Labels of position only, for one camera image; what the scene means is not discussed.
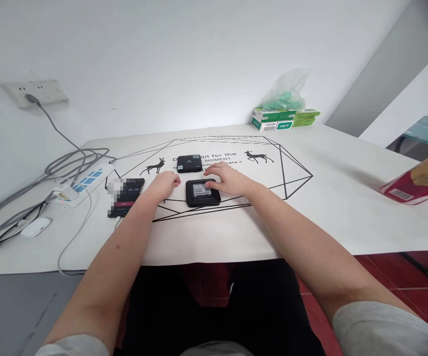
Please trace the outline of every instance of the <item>gray sleeve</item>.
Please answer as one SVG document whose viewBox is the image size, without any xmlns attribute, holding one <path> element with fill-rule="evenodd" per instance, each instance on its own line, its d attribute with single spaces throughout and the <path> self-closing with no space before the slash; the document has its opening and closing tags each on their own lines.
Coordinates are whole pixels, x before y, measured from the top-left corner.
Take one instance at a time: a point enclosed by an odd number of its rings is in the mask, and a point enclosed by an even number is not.
<svg viewBox="0 0 428 356">
<path fill-rule="evenodd" d="M 42 346 L 35 356 L 109 356 L 106 346 L 94 336 L 67 336 L 55 344 Z"/>
<path fill-rule="evenodd" d="M 334 315 L 333 329 L 345 356 L 428 356 L 428 324 L 388 304 L 345 305 Z"/>
</svg>

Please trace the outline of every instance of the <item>gray cable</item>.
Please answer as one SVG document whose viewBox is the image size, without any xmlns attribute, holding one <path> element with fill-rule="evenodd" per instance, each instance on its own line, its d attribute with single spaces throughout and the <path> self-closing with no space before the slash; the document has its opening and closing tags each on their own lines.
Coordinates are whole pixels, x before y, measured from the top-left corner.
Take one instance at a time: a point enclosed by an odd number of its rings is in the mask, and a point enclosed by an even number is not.
<svg viewBox="0 0 428 356">
<path fill-rule="evenodd" d="M 47 118 L 49 119 L 50 123 L 52 124 L 52 126 L 54 127 L 54 129 L 57 131 L 57 133 L 59 133 L 64 139 L 66 139 L 71 145 L 73 145 L 74 147 L 77 148 L 76 151 L 67 153 L 65 155 L 63 155 L 62 157 L 57 158 L 56 160 L 50 162 L 47 167 L 44 169 L 44 175 L 38 179 L 36 179 L 34 182 L 28 184 L 27 186 L 25 186 L 24 188 L 19 189 L 18 191 L 16 191 L 15 193 L 12 193 L 10 196 L 6 197 L 4 200 L 0 201 L 0 210 L 2 208 L 4 208 L 7 204 L 9 204 L 10 202 L 14 201 L 15 199 L 19 198 L 21 195 L 27 193 L 29 190 L 31 190 L 32 188 L 34 188 L 36 185 L 45 182 L 47 180 L 54 180 L 55 178 L 66 178 L 65 180 L 62 181 L 62 183 L 71 180 L 72 181 L 72 185 L 74 184 L 73 181 L 77 180 L 78 176 L 85 172 L 86 170 L 88 170 L 93 164 L 95 164 L 96 162 L 98 162 L 101 158 L 103 157 L 107 157 L 107 158 L 112 158 L 112 160 L 110 161 L 110 163 L 113 163 L 116 158 L 112 157 L 112 156 L 108 156 L 108 152 L 110 152 L 110 150 L 108 148 L 79 148 L 76 144 L 74 144 L 71 140 L 69 140 L 62 132 L 60 132 L 57 127 L 55 126 L 54 122 L 52 121 L 52 119 L 50 118 L 50 115 L 47 113 L 47 111 L 42 107 L 41 103 L 39 102 L 39 100 L 37 98 L 35 98 L 34 96 L 26 96 L 26 98 L 28 99 L 28 101 L 35 103 L 38 107 L 40 107 L 42 109 L 42 111 L 45 113 L 45 115 L 47 116 Z M 98 153 L 97 151 L 100 150 L 104 150 L 104 152 L 102 153 Z M 70 158 L 72 158 L 74 155 L 76 155 L 77 153 L 82 153 L 83 157 L 77 158 L 77 159 L 73 159 L 70 160 Z M 70 165 L 73 165 L 74 163 L 77 163 L 79 161 L 82 161 L 78 166 L 75 166 L 74 169 L 70 170 L 69 172 L 60 175 L 60 176 L 54 176 L 55 174 L 57 174 L 60 170 L 64 169 L 65 167 L 68 167 Z M 14 225 L 16 222 L 18 222 L 19 220 L 21 220 L 21 218 L 31 209 L 35 208 L 36 206 L 38 206 L 39 204 L 41 204 L 44 201 L 49 201 L 51 199 L 53 199 L 54 196 L 52 195 L 52 192 L 41 202 L 30 206 L 24 210 L 21 210 L 19 213 L 14 214 L 12 217 L 10 217 L 9 219 L 7 219 L 5 222 L 3 222 L 0 225 L 0 231 L 4 230 L 12 225 Z"/>
</svg>

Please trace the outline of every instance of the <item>phone screen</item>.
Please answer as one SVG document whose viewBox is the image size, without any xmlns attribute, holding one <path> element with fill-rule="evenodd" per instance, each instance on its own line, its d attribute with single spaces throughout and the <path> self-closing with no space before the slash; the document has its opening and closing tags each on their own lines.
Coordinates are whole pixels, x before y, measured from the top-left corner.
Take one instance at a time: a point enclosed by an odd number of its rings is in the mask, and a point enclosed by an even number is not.
<svg viewBox="0 0 428 356">
<path fill-rule="evenodd" d="M 124 217 L 141 194 L 144 186 L 143 178 L 126 179 L 121 191 L 116 194 L 115 201 L 111 206 L 109 218 Z"/>
</svg>

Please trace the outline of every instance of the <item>black pants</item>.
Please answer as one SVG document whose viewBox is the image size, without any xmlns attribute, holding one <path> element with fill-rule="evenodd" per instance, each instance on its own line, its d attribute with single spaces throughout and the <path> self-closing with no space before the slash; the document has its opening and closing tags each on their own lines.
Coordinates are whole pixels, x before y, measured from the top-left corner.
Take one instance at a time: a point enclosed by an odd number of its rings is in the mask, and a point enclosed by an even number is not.
<svg viewBox="0 0 428 356">
<path fill-rule="evenodd" d="M 230 340 L 255 356 L 324 355 L 284 260 L 239 263 L 233 279 L 229 305 L 206 308 L 197 305 L 179 267 L 141 267 L 131 290 L 124 354 L 179 356 L 207 341 Z"/>
</svg>

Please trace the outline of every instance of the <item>floor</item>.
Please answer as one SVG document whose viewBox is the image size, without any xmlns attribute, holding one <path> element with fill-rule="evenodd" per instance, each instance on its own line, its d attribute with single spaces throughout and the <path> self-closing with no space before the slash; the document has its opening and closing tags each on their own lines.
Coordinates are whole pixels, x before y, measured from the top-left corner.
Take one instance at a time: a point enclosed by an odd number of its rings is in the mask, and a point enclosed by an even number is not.
<svg viewBox="0 0 428 356">
<path fill-rule="evenodd" d="M 409 253 L 428 268 L 428 251 Z M 356 259 L 387 289 L 428 323 L 428 277 L 398 253 L 356 256 Z M 197 302 L 205 307 L 225 307 L 229 302 L 227 281 L 232 264 L 192 264 L 183 266 L 183 275 Z M 341 356 L 342 351 L 333 330 L 308 288 L 300 282 L 300 292 L 311 322 L 327 356 Z M 120 322 L 117 347 L 125 333 L 128 305 Z"/>
</svg>

